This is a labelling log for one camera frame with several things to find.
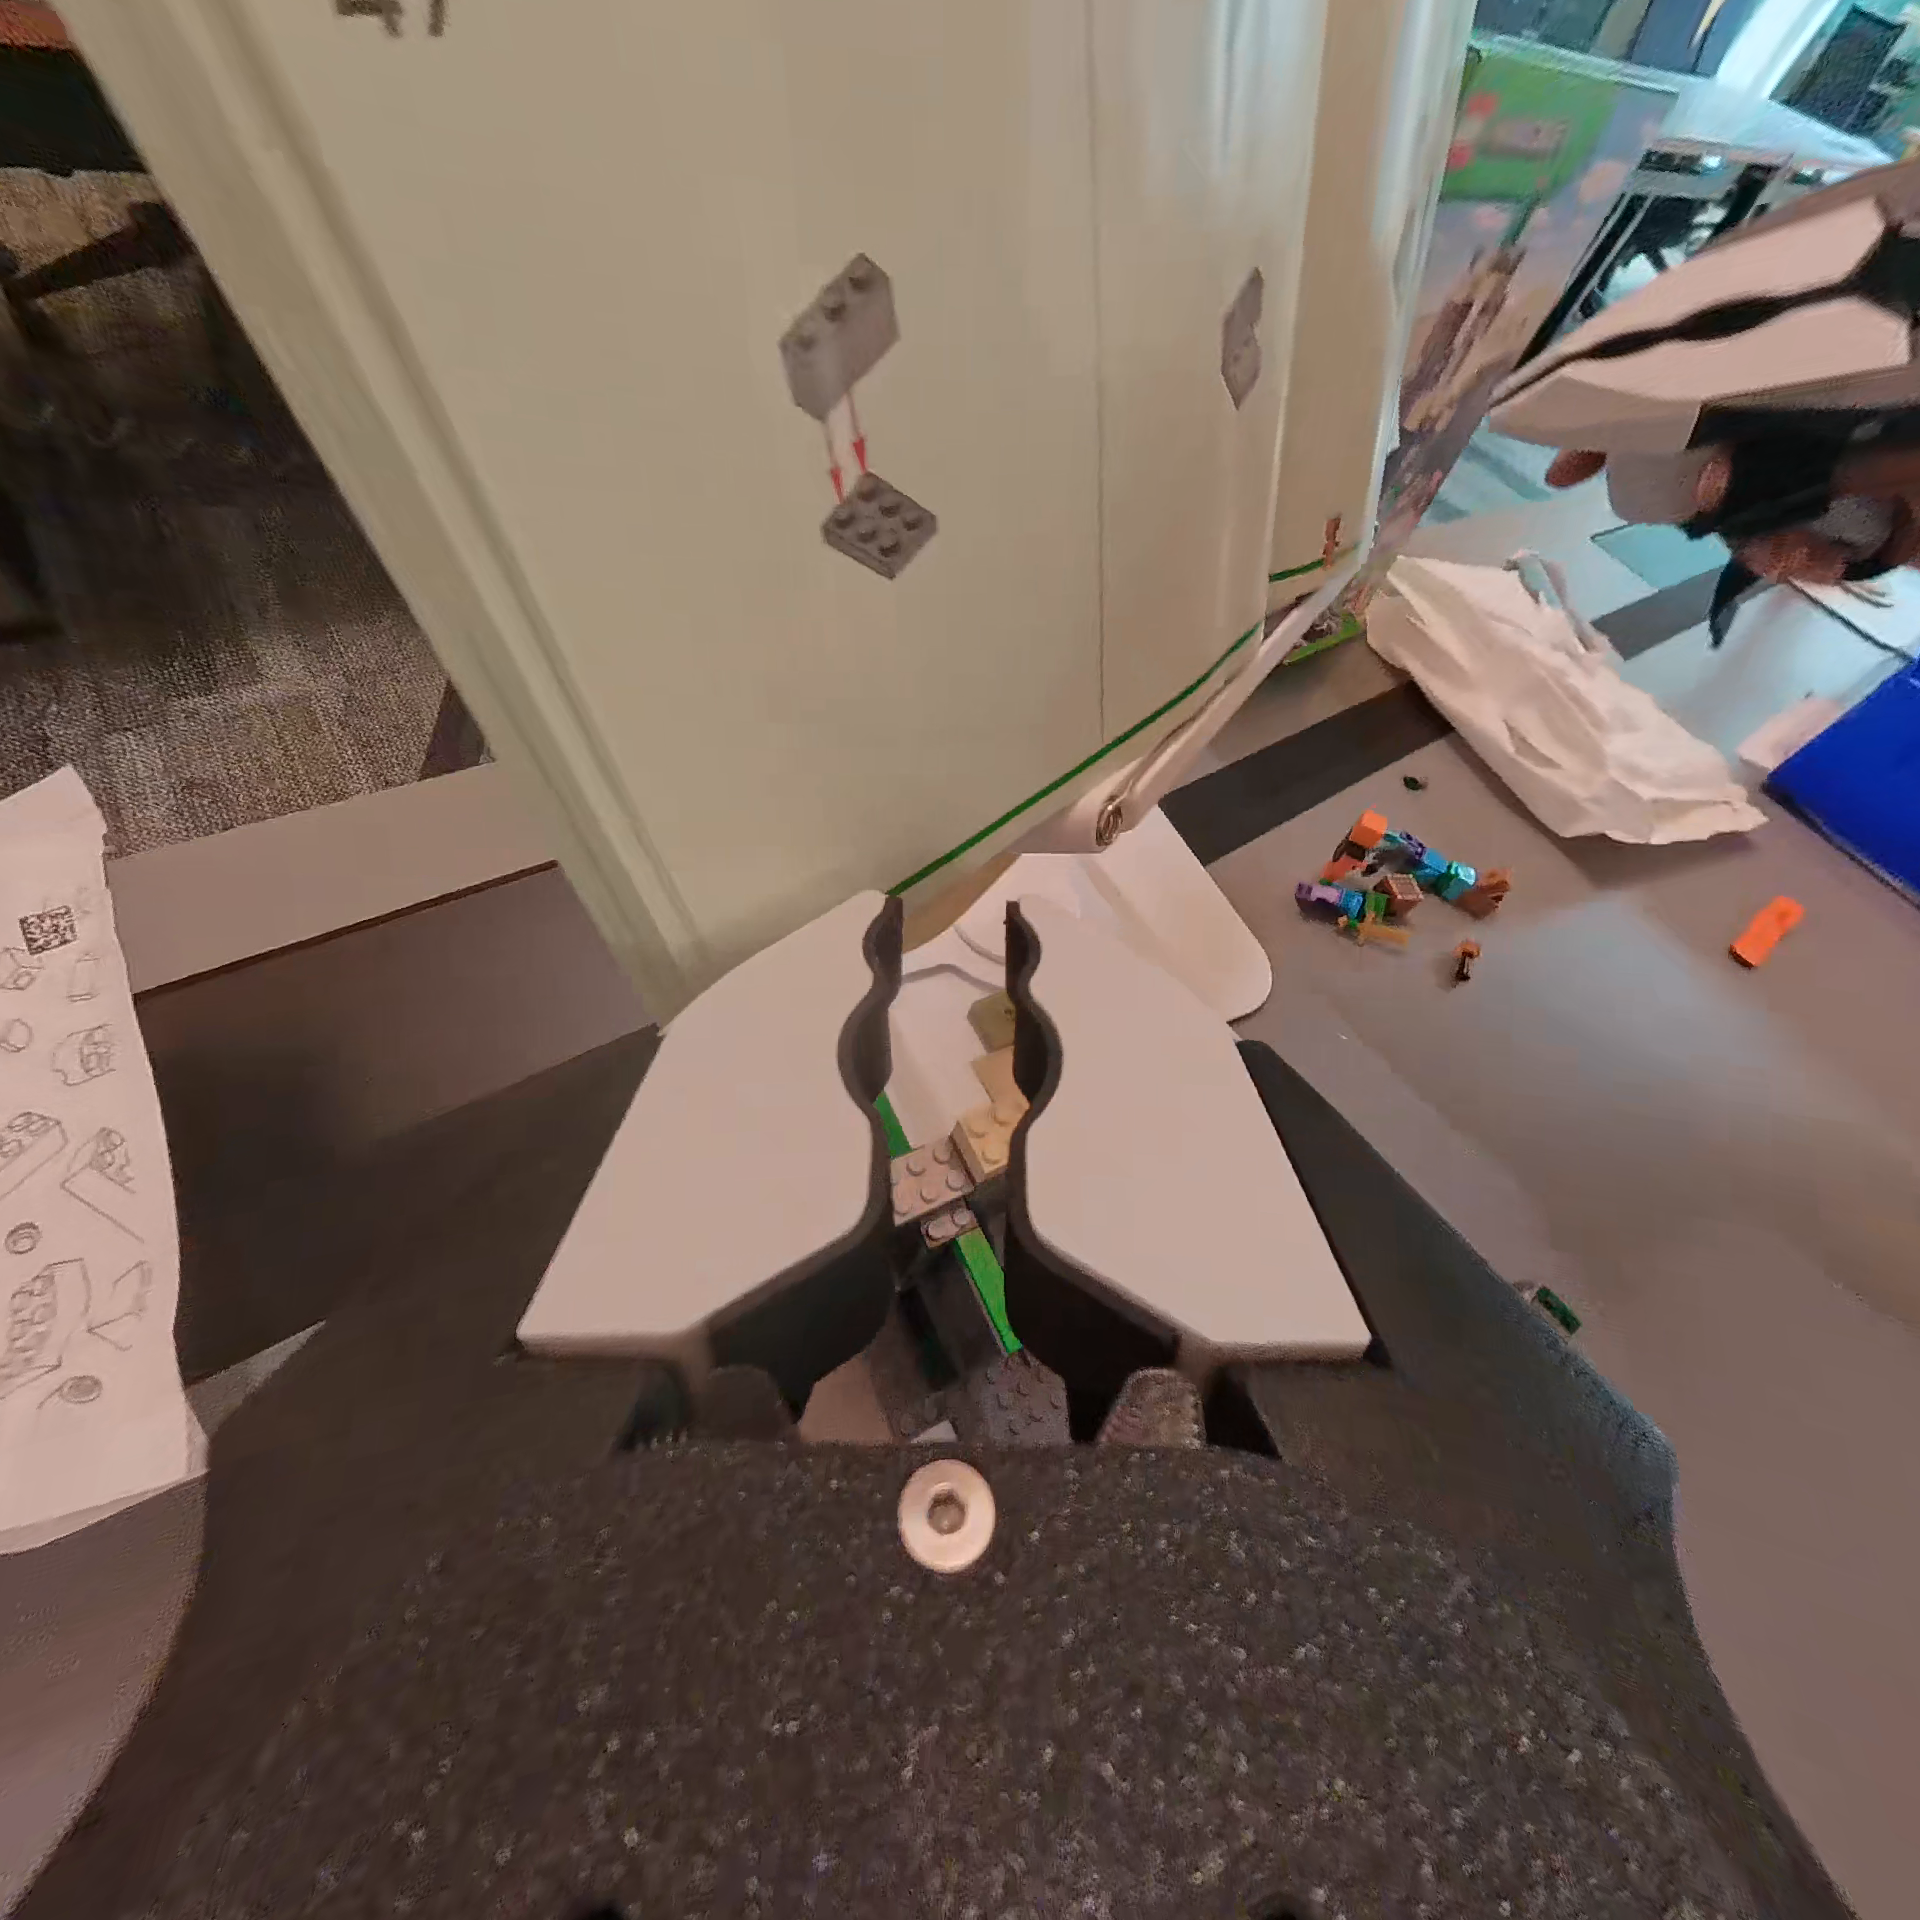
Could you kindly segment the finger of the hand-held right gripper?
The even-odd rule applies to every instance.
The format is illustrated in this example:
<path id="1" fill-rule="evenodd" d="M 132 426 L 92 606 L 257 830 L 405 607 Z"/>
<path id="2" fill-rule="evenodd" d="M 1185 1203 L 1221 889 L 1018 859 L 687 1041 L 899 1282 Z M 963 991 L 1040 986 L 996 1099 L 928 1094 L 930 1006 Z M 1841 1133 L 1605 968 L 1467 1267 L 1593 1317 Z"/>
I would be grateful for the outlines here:
<path id="1" fill-rule="evenodd" d="M 1583 359 L 1736 338 L 1841 299 L 1913 320 L 1915 211 L 1915 159 L 1828 183 L 1608 303 L 1512 374 L 1497 399 L 1519 399 Z"/>
<path id="2" fill-rule="evenodd" d="M 1853 296 L 1684 341 L 1674 326 L 1619 326 L 1602 313 L 1516 371 L 1491 426 L 1547 448 L 1668 451 L 1706 413 L 1845 409 L 1915 397 L 1915 317 Z"/>

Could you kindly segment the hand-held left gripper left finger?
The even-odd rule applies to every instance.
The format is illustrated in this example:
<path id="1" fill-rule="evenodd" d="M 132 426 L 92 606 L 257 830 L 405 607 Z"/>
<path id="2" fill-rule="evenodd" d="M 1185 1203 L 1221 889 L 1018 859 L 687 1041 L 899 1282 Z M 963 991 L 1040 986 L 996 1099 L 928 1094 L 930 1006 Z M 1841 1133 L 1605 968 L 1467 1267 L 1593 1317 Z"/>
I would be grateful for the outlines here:
<path id="1" fill-rule="evenodd" d="M 903 903 L 858 894 L 667 1019 L 516 1341 L 676 1369 L 837 1369 L 897 1295 L 880 1094 Z"/>

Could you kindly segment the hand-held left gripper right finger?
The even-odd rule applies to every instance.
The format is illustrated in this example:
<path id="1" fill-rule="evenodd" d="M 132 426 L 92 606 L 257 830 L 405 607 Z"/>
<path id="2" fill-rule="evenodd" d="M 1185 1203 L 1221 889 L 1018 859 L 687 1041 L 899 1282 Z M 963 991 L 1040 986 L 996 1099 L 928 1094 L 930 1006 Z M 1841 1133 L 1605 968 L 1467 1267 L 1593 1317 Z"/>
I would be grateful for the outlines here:
<path id="1" fill-rule="evenodd" d="M 1007 911 L 1007 1305 L 1052 1369 L 1345 1362 L 1373 1331 L 1229 1024 L 1035 895 Z"/>

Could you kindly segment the toy brick building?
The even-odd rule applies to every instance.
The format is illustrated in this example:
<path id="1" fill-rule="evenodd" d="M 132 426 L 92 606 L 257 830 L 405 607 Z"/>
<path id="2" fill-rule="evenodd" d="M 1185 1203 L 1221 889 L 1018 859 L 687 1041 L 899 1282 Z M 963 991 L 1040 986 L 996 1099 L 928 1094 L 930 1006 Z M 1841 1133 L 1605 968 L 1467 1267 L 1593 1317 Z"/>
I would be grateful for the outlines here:
<path id="1" fill-rule="evenodd" d="M 1060 1378 L 1027 1349 L 1007 1280 L 1007 1170 L 1024 1109 L 1012 1006 L 980 963 L 919 961 L 891 1011 L 895 1067 L 879 1094 L 895 1213 L 895 1283 L 866 1349 L 885 1430 L 994 1449 L 1071 1439 Z"/>

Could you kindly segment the white wooden book stand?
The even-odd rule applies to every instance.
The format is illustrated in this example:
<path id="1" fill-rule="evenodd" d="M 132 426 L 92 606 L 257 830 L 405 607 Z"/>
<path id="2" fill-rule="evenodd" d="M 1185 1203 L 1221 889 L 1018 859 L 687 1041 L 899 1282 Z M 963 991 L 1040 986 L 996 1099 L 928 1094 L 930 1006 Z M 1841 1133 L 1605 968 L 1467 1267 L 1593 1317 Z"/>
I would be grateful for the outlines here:
<path id="1" fill-rule="evenodd" d="M 1274 573 L 1277 603 L 1180 699 L 901 878 L 891 894 L 921 922 L 908 944 L 936 941 L 953 922 L 984 960 L 996 960 L 996 938 L 977 928 L 985 905 L 1010 903 L 1035 880 L 1057 878 L 1072 881 L 1075 899 L 1103 899 L 1125 941 L 1211 1011 L 1224 1019 L 1255 1011 L 1274 989 L 1274 968 L 1242 914 L 1204 875 L 1202 857 L 1172 830 L 1164 800 L 1295 655 L 1359 566 L 1359 551 L 1347 546 Z"/>

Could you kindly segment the toy brick instruction booklet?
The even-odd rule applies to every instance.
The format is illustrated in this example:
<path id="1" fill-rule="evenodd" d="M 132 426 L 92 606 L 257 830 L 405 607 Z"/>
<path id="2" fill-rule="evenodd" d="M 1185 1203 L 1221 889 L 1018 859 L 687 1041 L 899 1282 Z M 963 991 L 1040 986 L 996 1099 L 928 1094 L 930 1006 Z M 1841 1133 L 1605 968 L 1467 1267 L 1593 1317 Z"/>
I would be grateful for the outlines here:
<path id="1" fill-rule="evenodd" d="M 661 1017 L 1133 830 L 1373 536 L 1472 5 L 58 5 Z"/>

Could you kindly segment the grey desk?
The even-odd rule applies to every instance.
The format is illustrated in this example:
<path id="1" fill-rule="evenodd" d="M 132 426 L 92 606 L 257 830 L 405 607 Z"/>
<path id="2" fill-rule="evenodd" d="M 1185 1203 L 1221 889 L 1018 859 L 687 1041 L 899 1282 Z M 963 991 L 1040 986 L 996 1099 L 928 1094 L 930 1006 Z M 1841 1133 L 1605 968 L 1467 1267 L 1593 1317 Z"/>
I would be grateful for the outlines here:
<path id="1" fill-rule="evenodd" d="M 1799 822 L 1559 846 L 1369 655 L 1276 675 L 1175 805 L 1276 963 L 1249 1021 L 1477 1251 L 1584 1319 L 1672 1439 L 1697 1619 L 1860 1915 L 1915 1915 L 1915 909 Z M 1396 774 L 1513 866 L 1471 986 L 1315 941 L 1283 885 Z M 1762 968 L 1728 944 L 1805 919 Z M 399 1226 L 377 1177 L 482 1177 L 508 1094 L 641 1062 L 647 1015 L 559 870 L 149 991 L 184 1160 L 185 1365 L 212 1421 Z"/>

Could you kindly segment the green toy set box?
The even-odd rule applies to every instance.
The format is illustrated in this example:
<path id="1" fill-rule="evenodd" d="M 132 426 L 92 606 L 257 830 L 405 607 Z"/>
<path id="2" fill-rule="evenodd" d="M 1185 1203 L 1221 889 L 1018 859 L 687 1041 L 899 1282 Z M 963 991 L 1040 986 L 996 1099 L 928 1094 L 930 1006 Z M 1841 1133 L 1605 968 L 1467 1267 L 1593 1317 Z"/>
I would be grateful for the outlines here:
<path id="1" fill-rule="evenodd" d="M 1388 418 L 1373 536 L 1356 581 L 1290 640 L 1284 663 L 1360 635 L 1385 570 L 1563 291 L 1619 185 L 1602 155 L 1613 105 L 1609 80 L 1577 72 L 1537 40 L 1471 42 Z"/>

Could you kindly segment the blue plastic bin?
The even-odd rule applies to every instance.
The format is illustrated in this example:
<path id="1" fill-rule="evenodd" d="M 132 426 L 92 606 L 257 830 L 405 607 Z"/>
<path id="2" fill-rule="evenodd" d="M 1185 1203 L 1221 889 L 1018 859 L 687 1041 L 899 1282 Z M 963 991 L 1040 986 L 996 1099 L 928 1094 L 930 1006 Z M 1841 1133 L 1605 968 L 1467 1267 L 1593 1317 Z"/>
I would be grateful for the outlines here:
<path id="1" fill-rule="evenodd" d="M 1762 792 L 1917 905 L 1917 663 L 1783 758 Z"/>

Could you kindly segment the crumpled white paper bag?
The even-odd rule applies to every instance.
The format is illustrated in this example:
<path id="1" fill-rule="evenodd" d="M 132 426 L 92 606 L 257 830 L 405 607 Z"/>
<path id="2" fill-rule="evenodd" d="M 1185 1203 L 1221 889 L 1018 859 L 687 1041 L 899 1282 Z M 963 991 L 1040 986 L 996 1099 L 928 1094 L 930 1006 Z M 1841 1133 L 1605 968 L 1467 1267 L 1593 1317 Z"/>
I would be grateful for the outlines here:
<path id="1" fill-rule="evenodd" d="M 1365 635 L 1561 839 L 1697 846 L 1768 821 L 1713 745 L 1626 680 L 1613 643 L 1570 606 L 1565 570 L 1538 552 L 1497 566 L 1399 558 Z"/>

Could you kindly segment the pile of colourful bricks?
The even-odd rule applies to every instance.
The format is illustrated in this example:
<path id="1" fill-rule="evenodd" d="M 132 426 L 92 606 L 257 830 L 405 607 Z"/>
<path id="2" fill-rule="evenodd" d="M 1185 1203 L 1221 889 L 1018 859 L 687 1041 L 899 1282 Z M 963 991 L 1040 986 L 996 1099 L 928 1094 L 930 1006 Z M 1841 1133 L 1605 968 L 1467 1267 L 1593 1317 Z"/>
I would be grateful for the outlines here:
<path id="1" fill-rule="evenodd" d="M 1330 926 L 1351 944 L 1407 949 L 1427 899 L 1489 920 L 1512 890 L 1508 869 L 1453 859 L 1369 807 L 1292 895 L 1308 920 Z"/>

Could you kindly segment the white printed paper bag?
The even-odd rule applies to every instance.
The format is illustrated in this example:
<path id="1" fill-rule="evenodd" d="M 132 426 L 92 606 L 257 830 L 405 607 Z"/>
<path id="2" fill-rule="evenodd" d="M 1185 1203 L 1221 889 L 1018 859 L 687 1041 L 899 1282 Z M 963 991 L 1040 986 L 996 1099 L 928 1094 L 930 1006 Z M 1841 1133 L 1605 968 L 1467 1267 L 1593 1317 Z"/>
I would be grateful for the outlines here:
<path id="1" fill-rule="evenodd" d="M 177 1182 L 74 768 L 2 802 L 2 1551 L 203 1471 Z"/>

